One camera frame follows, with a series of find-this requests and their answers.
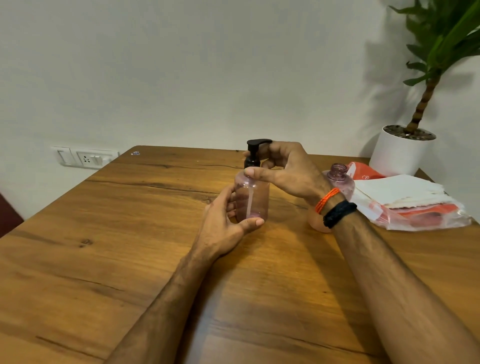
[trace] stack of paper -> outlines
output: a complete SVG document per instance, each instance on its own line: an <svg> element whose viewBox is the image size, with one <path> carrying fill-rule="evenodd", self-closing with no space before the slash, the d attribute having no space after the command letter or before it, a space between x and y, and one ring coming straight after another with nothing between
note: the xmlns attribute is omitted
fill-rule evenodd
<svg viewBox="0 0 480 364"><path fill-rule="evenodd" d="M441 184L406 174L377 180L355 180L355 187L387 208L454 202Z"/></svg>

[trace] black thread bracelet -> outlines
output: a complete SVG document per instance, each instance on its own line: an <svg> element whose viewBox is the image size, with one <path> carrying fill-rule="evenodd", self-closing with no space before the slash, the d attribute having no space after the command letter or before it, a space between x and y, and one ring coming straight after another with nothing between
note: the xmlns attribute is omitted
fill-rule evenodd
<svg viewBox="0 0 480 364"><path fill-rule="evenodd" d="M355 211L357 211L357 205L344 200L327 212L324 216L324 225L331 229L338 224L341 219Z"/></svg>

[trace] left hand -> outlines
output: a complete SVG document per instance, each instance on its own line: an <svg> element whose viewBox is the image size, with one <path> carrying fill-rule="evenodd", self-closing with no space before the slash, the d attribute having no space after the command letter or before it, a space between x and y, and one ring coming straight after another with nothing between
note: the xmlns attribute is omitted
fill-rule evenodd
<svg viewBox="0 0 480 364"><path fill-rule="evenodd" d="M204 219L192 250L217 259L231 252L246 234L264 224L262 218L248 218L234 224L229 218L235 214L236 202L232 184L225 187L218 197L205 207Z"/></svg>

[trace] wooden table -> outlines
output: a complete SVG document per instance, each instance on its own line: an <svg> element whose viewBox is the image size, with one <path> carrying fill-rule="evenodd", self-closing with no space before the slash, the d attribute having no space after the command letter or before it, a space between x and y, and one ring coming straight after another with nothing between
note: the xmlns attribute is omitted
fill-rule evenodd
<svg viewBox="0 0 480 364"><path fill-rule="evenodd" d="M241 168L239 151L137 146L3 237L1 362L101 363ZM301 200L272 186L270 201L266 225L209 272L178 362L387 363L334 237L307 225ZM380 232L480 336L479 226Z"/></svg>

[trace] plastic bag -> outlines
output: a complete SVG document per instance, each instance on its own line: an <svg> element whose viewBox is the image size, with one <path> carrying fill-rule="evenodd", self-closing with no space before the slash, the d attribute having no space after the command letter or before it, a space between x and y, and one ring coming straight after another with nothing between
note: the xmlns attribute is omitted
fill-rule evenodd
<svg viewBox="0 0 480 364"><path fill-rule="evenodd" d="M385 178L366 164L358 162L348 164L347 174L354 180ZM350 201L357 204L358 211L368 220L387 230L438 230L461 228L472 223L465 207L458 201L411 208L386 208L357 189Z"/></svg>

